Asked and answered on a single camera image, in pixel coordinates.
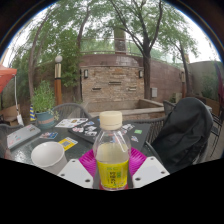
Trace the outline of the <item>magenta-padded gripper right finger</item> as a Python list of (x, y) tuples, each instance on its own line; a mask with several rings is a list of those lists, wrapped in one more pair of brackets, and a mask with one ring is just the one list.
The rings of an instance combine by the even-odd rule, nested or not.
[(132, 148), (129, 159), (128, 188), (140, 188), (157, 181), (169, 172), (155, 156), (146, 157), (139, 150)]

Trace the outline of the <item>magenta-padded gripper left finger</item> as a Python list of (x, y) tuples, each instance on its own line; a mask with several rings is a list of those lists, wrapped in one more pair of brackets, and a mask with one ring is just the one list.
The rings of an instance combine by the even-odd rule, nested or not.
[(93, 151), (89, 150), (79, 159), (71, 159), (58, 176), (83, 188), (98, 189), (99, 173)]

